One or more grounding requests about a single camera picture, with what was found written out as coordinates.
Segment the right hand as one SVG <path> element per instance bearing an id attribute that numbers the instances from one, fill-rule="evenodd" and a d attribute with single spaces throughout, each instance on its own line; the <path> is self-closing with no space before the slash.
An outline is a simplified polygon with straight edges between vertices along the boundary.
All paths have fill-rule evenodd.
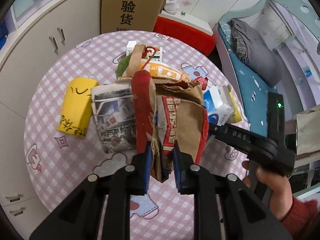
<path id="1" fill-rule="evenodd" d="M 257 179 L 272 190 L 269 209 L 278 220 L 283 220 L 290 211 L 293 197 L 289 179 L 258 166 Z"/>

